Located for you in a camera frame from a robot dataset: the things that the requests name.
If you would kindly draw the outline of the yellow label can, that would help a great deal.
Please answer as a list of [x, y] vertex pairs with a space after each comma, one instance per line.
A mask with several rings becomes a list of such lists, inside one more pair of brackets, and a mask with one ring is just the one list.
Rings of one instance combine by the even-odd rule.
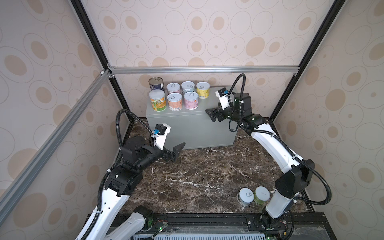
[[207, 99], [210, 95], [210, 84], [207, 82], [199, 82], [196, 85], [197, 93], [200, 99]]

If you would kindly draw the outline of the pink label can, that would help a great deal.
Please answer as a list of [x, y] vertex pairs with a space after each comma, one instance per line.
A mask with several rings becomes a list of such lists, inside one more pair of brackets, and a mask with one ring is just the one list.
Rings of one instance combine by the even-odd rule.
[[184, 105], [187, 110], [195, 110], [199, 106], [199, 95], [196, 92], [184, 94]]

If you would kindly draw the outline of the light blue label can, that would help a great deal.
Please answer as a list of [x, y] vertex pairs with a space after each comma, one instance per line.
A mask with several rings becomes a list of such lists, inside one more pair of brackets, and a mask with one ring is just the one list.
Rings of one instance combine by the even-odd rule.
[[183, 95], [195, 90], [195, 83], [191, 81], [185, 81], [181, 84]]

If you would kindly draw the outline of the orange peach label can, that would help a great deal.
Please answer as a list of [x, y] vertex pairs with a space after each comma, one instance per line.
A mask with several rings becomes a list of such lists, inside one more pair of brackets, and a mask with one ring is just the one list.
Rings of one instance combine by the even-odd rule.
[[171, 111], [180, 111], [183, 107], [182, 95], [179, 93], [171, 93], [167, 96], [169, 108]]

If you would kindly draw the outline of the pink white small can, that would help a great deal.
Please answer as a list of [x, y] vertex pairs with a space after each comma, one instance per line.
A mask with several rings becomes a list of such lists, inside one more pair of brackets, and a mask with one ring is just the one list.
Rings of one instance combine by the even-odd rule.
[[178, 83], [169, 83], [166, 88], [167, 88], [168, 94], [180, 93], [181, 91], [181, 86]]

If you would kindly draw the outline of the green orange plastic-lid can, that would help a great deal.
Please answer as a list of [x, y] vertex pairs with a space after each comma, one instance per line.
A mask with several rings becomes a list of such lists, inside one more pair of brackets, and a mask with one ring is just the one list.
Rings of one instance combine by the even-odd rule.
[[165, 92], [162, 90], [152, 90], [149, 92], [152, 108], [156, 112], [164, 111], [167, 107]]

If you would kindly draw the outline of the dark blue tin can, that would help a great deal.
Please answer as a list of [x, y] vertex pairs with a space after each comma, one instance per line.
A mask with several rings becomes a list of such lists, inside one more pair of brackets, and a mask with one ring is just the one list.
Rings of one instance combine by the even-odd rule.
[[160, 77], [152, 77], [149, 79], [149, 86], [150, 89], [153, 90], [162, 90], [163, 92], [165, 91], [164, 87], [164, 81]]

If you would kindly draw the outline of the teal bear label can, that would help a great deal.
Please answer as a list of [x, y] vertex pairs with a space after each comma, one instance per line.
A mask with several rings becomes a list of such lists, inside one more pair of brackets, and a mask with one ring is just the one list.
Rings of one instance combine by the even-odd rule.
[[242, 188], [238, 193], [237, 200], [240, 205], [249, 206], [254, 200], [254, 193], [248, 188]]

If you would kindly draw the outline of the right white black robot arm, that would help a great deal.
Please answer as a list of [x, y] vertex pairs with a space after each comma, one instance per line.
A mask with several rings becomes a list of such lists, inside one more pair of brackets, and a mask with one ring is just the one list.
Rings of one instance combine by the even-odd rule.
[[280, 217], [291, 208], [294, 197], [310, 184], [313, 173], [309, 168], [314, 168], [315, 164], [292, 151], [264, 117], [253, 113], [249, 94], [237, 93], [231, 99], [227, 89], [222, 88], [216, 92], [216, 97], [220, 101], [218, 107], [206, 110], [211, 120], [236, 122], [265, 148], [283, 172], [275, 181], [276, 191], [272, 199], [262, 210], [261, 224], [266, 230], [272, 230]]

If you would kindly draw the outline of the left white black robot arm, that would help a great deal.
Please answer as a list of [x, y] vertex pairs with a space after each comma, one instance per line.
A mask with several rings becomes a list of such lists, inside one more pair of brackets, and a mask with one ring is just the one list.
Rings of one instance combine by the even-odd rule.
[[143, 137], [133, 137], [122, 146], [121, 165], [108, 170], [98, 190], [97, 206], [77, 236], [78, 240], [129, 240], [152, 227], [153, 211], [139, 206], [115, 230], [109, 231], [120, 209], [143, 179], [143, 171], [159, 159], [175, 161], [185, 143], [172, 150], [149, 146]]

